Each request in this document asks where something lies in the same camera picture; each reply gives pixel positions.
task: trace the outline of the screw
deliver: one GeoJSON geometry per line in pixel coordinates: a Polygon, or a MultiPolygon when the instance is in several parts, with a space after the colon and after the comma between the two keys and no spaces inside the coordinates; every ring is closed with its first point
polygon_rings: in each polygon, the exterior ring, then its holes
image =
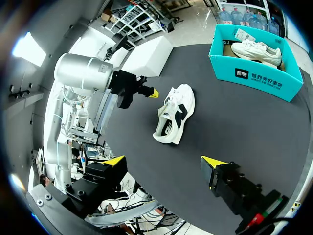
{"type": "Polygon", "coordinates": [[[42,207],[44,205],[44,202],[41,199],[38,199],[36,204],[37,206],[42,207]]]}
{"type": "Polygon", "coordinates": [[[85,195],[85,192],[84,192],[84,191],[78,191],[78,192],[77,192],[77,195],[80,196],[80,197],[82,197],[82,196],[85,195]]]}
{"type": "Polygon", "coordinates": [[[51,199],[52,199],[51,194],[47,193],[47,194],[45,195],[45,199],[48,200],[48,201],[51,200],[51,199]]]}

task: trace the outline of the yellow tab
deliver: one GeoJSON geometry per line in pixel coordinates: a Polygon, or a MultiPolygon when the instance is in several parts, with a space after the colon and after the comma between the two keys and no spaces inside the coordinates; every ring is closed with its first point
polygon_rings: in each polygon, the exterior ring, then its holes
{"type": "Polygon", "coordinates": [[[158,91],[154,89],[153,94],[149,98],[158,98],[158,91]]]}
{"type": "Polygon", "coordinates": [[[220,165],[220,164],[227,164],[225,162],[213,159],[213,158],[209,158],[206,156],[202,156],[201,158],[204,158],[214,169],[216,168],[216,166],[220,165]]]}
{"type": "Polygon", "coordinates": [[[122,160],[124,157],[125,157],[125,155],[120,156],[120,157],[117,157],[117,158],[113,158],[113,159],[111,159],[111,160],[107,160],[107,161],[104,161],[104,162],[100,162],[100,163],[105,163],[105,164],[111,165],[111,166],[113,167],[113,166],[115,166],[120,160],[122,160]]]}

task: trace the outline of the paper tag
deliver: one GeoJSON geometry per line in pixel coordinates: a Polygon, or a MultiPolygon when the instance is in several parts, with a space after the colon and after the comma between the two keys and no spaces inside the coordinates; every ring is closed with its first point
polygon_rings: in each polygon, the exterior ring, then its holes
{"type": "Polygon", "coordinates": [[[223,24],[233,24],[232,21],[223,21],[223,24]]]}
{"type": "Polygon", "coordinates": [[[255,38],[252,37],[250,34],[244,32],[242,29],[237,30],[235,38],[237,38],[239,41],[244,41],[245,39],[248,39],[250,41],[255,42],[255,38]]]}

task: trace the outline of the sneaker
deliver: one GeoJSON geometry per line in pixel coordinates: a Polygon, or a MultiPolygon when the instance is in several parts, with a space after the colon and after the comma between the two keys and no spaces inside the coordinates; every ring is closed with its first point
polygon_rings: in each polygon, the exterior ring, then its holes
{"type": "Polygon", "coordinates": [[[160,143],[179,144],[184,124],[195,110],[195,97],[190,86],[181,84],[172,88],[157,111],[159,122],[153,137],[160,143]]]}
{"type": "Polygon", "coordinates": [[[248,39],[242,43],[233,43],[231,45],[232,51],[240,58],[246,60],[258,60],[263,64],[277,67],[282,61],[280,49],[273,49],[264,43],[252,42],[248,39]]]}

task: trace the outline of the water bottle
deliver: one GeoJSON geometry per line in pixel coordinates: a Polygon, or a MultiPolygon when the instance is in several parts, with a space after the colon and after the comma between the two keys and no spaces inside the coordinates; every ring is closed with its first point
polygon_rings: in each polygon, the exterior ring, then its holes
{"type": "Polygon", "coordinates": [[[268,30],[270,33],[276,34],[279,36],[279,25],[275,22],[274,17],[272,16],[272,19],[268,21],[268,30]]]}
{"type": "Polygon", "coordinates": [[[244,13],[244,21],[245,21],[245,25],[250,27],[250,23],[249,23],[249,20],[253,18],[253,12],[250,12],[249,10],[247,10],[245,13],[244,13]]]}
{"type": "Polygon", "coordinates": [[[231,14],[228,11],[225,11],[225,8],[222,8],[222,11],[219,12],[219,16],[223,24],[233,24],[231,14]]]}
{"type": "Polygon", "coordinates": [[[253,18],[250,18],[249,24],[250,24],[250,27],[263,30],[262,23],[258,18],[256,18],[256,14],[253,15],[253,18]]]}
{"type": "Polygon", "coordinates": [[[235,25],[245,25],[244,16],[241,12],[237,11],[236,8],[234,8],[234,10],[231,12],[231,16],[235,25]]]}
{"type": "Polygon", "coordinates": [[[261,12],[259,12],[257,14],[256,18],[258,18],[261,21],[262,30],[268,31],[268,21],[266,20],[266,17],[262,16],[261,12]]]}

